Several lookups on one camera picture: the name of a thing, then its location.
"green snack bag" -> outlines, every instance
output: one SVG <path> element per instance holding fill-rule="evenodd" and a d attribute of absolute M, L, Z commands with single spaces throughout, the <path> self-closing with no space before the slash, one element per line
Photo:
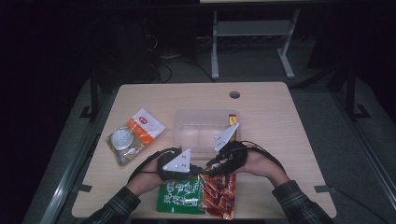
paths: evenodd
<path fill-rule="evenodd" d="M 202 199 L 202 179 L 192 176 L 160 185 L 157 212 L 204 214 L 198 208 Z"/>

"wrist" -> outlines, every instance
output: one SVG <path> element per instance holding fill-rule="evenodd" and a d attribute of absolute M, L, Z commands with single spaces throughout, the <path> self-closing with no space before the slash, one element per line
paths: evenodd
<path fill-rule="evenodd" d="M 274 188 L 290 181 L 289 177 L 283 171 L 281 171 L 277 174 L 272 174 L 271 176 L 268 176 L 267 178 L 271 181 L 271 184 L 274 186 Z"/>
<path fill-rule="evenodd" d="M 130 190 L 136 197 L 139 197 L 144 193 L 142 186 L 134 181 L 133 179 L 125 186 L 128 190 Z"/>

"clear plastic container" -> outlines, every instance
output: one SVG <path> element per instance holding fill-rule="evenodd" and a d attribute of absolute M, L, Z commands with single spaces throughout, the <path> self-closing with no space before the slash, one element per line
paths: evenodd
<path fill-rule="evenodd" d="M 241 120 L 234 109 L 179 109 L 176 112 L 173 139 L 177 147 L 191 152 L 216 152 L 215 136 L 230 127 L 230 115 L 239 122 L 236 140 L 241 136 Z"/>

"snack bag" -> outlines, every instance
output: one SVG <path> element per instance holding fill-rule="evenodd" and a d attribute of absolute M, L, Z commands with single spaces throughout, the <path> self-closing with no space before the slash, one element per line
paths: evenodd
<path fill-rule="evenodd" d="M 212 217 L 233 219 L 236 175 L 200 175 L 204 180 L 200 208 Z"/>
<path fill-rule="evenodd" d="M 199 208 L 202 198 L 202 179 L 191 176 L 160 185 L 157 212 L 204 214 Z"/>
<path fill-rule="evenodd" d="M 121 166 L 131 161 L 165 127 L 145 109 L 140 109 L 107 138 L 107 144 Z"/>

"person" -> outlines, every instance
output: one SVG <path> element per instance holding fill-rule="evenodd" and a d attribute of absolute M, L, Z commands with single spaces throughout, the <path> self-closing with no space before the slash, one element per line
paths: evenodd
<path fill-rule="evenodd" d="M 145 165 L 141 170 L 143 173 L 137 174 L 103 208 L 90 215 L 83 223 L 124 223 L 140 204 L 138 197 L 163 183 L 155 173 L 158 158 L 160 156 Z M 245 165 L 233 172 L 239 173 L 268 178 L 274 186 L 272 193 L 289 223 L 333 223 L 326 212 L 300 190 L 295 180 L 290 180 L 283 169 L 262 154 L 249 150 Z"/>

